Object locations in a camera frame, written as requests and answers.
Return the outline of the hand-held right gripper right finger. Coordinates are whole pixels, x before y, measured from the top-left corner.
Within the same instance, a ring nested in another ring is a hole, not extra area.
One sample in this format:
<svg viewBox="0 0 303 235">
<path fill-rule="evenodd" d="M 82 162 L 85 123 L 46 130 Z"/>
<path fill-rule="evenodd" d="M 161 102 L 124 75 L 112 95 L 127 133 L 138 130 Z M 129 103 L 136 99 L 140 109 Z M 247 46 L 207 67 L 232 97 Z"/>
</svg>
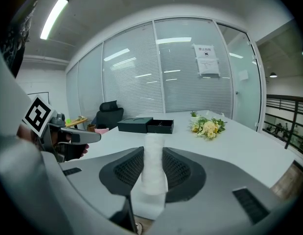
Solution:
<svg viewBox="0 0 303 235">
<path fill-rule="evenodd" d="M 205 185 L 207 175 L 204 168 L 171 148 L 163 148 L 162 164 L 168 185 L 167 203 L 188 201 Z"/>
</svg>

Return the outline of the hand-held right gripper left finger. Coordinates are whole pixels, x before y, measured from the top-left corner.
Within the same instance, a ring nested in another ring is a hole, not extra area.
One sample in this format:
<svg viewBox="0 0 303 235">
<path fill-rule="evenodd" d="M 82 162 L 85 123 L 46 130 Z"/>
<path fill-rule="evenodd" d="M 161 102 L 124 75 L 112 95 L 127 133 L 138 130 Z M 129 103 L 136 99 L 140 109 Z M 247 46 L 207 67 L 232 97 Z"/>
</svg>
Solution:
<svg viewBox="0 0 303 235">
<path fill-rule="evenodd" d="M 144 148 L 141 146 L 106 164 L 99 172 L 101 183 L 112 194 L 129 196 L 144 168 L 143 156 Z"/>
</svg>

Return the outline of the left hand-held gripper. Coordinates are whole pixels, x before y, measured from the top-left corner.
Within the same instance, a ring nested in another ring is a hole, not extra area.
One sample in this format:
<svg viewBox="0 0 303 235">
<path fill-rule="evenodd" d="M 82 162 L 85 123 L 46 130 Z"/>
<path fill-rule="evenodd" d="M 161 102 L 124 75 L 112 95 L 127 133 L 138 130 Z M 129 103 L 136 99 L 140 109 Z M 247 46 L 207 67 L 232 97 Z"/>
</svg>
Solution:
<svg viewBox="0 0 303 235">
<path fill-rule="evenodd" d="M 39 95 L 35 96 L 23 118 L 35 134 L 39 150 L 53 154 L 58 162 L 81 158 L 85 146 L 101 140 L 95 132 L 67 128 L 65 115 L 57 112 Z"/>
</svg>

